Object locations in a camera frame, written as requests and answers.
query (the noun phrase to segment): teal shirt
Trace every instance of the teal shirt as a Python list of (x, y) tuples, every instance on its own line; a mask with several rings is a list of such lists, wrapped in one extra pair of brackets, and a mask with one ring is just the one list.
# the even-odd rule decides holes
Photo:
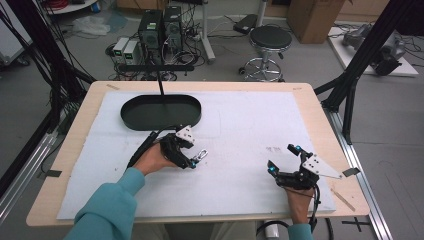
[[(105, 183), (94, 192), (75, 216), (75, 225), (65, 237), (70, 239), (131, 239), (137, 201), (134, 195), (144, 186), (144, 175), (128, 168), (117, 183)], [(289, 227), (292, 240), (312, 239), (309, 224)]]

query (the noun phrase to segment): black tray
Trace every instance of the black tray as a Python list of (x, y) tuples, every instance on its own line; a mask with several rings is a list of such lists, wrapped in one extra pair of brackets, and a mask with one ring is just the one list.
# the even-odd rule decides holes
[(196, 125), (201, 118), (200, 102), (188, 95), (140, 95), (121, 108), (125, 125), (136, 131), (160, 130), (172, 125)]

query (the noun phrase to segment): floor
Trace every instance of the floor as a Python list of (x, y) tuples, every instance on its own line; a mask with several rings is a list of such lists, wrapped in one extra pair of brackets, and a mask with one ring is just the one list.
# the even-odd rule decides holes
[[(250, 11), (246, 6), (241, 11)], [(97, 16), (109, 18), (114, 11), (104, 9)], [(73, 19), (90, 15), (89, 11), (68, 14), (59, 19), (68, 24)], [(222, 16), (219, 11), (211, 16)], [(126, 21), (125, 28), (95, 39), (86, 35), (68, 35), (66, 42), (70, 51), (91, 75), (107, 80), (113, 74), (113, 65), (105, 49), (117, 41), (119, 36), (135, 33), (138, 22)], [(210, 29), (229, 30), (232, 24), (223, 17), (209, 20)], [(265, 23), (287, 27), (284, 19), (266, 19)], [(415, 43), (424, 47), (424, 41), (414, 38)], [(196, 67), (187, 76), (178, 74), (177, 81), (243, 81), (238, 68), (255, 56), (255, 50), (247, 37), (231, 39), (210, 39), (216, 54), (215, 63)], [(424, 57), (422, 52), (415, 55)], [(314, 88), (336, 78), (342, 66), (328, 42), (318, 45), (303, 45), (293, 38), (291, 48), (285, 52), (284, 60), (273, 56), (284, 71), (287, 82), (307, 82)], [(404, 56), (409, 63), (424, 65), (423, 60), (410, 54)], [(358, 83), (352, 121), (352, 141), (361, 161), (374, 195), (387, 221), (393, 239), (418, 240), (424, 236), (424, 69), (416, 67), (417, 77), (377, 77), (363, 75)], [(328, 93), (318, 96), (323, 100)], [(49, 110), (49, 88), (43, 82), (34, 65), (23, 67), (13, 64), (0, 71), (0, 174), (2, 175), (40, 124)], [(48, 168), (54, 155), (46, 161)], [(61, 239), (69, 227), (31, 228), (25, 223), (26, 216), (43, 183), (36, 176), (17, 201), (15, 207), (0, 225), (4, 239)], [(353, 218), (332, 218), (335, 239), (376, 239), (369, 225), (345, 224)], [(367, 217), (358, 218), (368, 222)], [(179, 225), (168, 226), (172, 233), (181, 232)], [(191, 226), (190, 239), (205, 239), (210, 228), (198, 224)], [(314, 232), (315, 239), (327, 239), (328, 229), (324, 219), (319, 219)], [(280, 239), (287, 239), (286, 230), (280, 228)]]

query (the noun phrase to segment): power supply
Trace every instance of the power supply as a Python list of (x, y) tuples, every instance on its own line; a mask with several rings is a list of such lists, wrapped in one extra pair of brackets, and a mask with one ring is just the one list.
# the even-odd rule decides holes
[(168, 51), (175, 53), (183, 50), (181, 7), (169, 6), (165, 8), (163, 17), (165, 33), (168, 42)]
[(130, 40), (124, 50), (125, 62), (127, 65), (140, 65), (142, 62), (138, 41)]
[(124, 50), (130, 39), (122, 37), (113, 47), (113, 55), (116, 63), (125, 63)]
[(147, 49), (160, 49), (164, 42), (164, 25), (161, 10), (149, 9), (144, 11), (138, 27), (140, 43)]

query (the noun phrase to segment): human hand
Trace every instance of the human hand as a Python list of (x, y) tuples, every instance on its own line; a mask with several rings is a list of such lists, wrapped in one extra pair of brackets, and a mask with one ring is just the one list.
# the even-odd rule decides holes
[(155, 143), (141, 155), (133, 167), (146, 176), (149, 173), (161, 170), (163, 167), (176, 167), (176, 165), (162, 155), (160, 144)]
[(295, 190), (288, 187), (284, 189), (289, 200), (290, 216), (293, 224), (308, 223), (308, 208), (314, 195), (314, 189)]

